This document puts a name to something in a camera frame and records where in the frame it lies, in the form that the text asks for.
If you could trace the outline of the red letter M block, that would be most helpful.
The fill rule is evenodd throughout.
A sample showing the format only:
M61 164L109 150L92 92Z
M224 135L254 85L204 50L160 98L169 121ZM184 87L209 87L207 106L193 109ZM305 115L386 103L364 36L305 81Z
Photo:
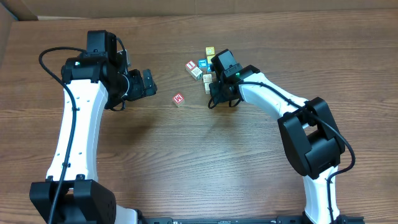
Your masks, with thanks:
M185 98L181 93L177 93L173 96L172 100L177 107L181 107L185 103Z

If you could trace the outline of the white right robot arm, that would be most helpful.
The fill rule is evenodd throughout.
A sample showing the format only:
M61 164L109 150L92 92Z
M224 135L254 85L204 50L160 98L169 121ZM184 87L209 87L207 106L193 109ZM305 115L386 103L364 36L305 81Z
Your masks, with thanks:
M211 59L216 81L210 84L209 108L227 102L255 105L278 123L287 160L303 177L307 223L336 223L335 175L345 144L327 103L307 100L273 84L256 67L242 67L228 49Z

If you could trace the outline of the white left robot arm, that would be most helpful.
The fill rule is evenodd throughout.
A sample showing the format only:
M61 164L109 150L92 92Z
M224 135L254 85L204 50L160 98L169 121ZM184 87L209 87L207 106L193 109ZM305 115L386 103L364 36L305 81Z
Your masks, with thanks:
M103 112L155 95L150 70L130 70L121 39L91 30L56 81L64 90L58 144L45 180L30 186L30 201L47 223L144 223L139 210L118 205L98 182L96 157Z

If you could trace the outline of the wooden block green side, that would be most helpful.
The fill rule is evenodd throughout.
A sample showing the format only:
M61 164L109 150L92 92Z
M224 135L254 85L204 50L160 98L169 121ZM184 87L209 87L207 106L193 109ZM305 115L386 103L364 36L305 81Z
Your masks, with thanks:
M213 81L212 74L207 73L203 75L203 82L204 83L211 83Z

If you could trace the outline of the blue letter X block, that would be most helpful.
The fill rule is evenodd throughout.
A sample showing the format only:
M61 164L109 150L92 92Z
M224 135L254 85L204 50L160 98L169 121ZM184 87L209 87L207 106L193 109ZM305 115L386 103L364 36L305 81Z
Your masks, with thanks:
M206 69L207 73L211 73L212 69L211 69L211 64L207 65L207 69Z

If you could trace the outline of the wooden patterned picture block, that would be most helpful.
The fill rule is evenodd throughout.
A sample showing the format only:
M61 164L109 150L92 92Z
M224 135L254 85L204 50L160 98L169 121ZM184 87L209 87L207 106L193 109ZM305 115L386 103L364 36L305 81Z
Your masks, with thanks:
M190 70L190 74L195 80L200 80L203 76L203 71L198 67L194 67Z

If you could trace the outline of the blue letter L block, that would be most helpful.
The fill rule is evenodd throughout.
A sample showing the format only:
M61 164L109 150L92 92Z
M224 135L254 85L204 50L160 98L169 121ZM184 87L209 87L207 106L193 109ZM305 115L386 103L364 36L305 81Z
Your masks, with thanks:
M198 67L201 70L206 70L207 66L208 66L207 59L203 58L198 60Z

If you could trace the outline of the lower yellow block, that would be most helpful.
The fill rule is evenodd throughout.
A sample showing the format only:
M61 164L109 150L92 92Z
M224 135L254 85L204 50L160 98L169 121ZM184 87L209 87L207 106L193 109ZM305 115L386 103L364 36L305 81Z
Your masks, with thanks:
M208 62L208 64L212 64L212 58L214 57L215 55L207 55L206 56L206 59L207 59L207 62Z

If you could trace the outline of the yellow block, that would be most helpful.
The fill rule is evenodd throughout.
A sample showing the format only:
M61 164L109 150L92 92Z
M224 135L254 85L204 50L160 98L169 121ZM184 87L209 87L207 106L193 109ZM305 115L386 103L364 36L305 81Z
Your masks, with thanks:
M206 56L215 55L215 48L214 47L206 47L205 53L206 53Z
M212 64L212 58L214 57L215 55L207 55L206 56L206 59L207 59L207 62L208 62L208 64Z

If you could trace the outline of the upper yellow block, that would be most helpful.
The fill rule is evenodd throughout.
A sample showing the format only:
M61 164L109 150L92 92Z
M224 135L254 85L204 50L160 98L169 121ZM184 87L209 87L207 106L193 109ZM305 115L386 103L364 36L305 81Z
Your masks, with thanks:
M206 56L215 55L215 48L214 47L206 47L205 53L206 53Z

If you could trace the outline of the red letter I block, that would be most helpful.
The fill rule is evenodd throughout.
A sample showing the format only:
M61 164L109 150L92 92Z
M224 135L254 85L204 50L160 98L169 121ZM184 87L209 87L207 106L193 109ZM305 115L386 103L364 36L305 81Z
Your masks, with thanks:
M190 60L189 62L187 62L185 64L185 69L187 72L190 73L196 66L197 66L196 63L194 61Z

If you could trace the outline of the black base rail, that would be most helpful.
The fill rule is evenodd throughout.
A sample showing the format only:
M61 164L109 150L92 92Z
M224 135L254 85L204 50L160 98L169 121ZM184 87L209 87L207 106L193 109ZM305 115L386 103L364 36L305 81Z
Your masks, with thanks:
M310 223L303 215L279 216L276 218L239 218L239 219L172 219L162 218L143 218L139 224L302 224Z

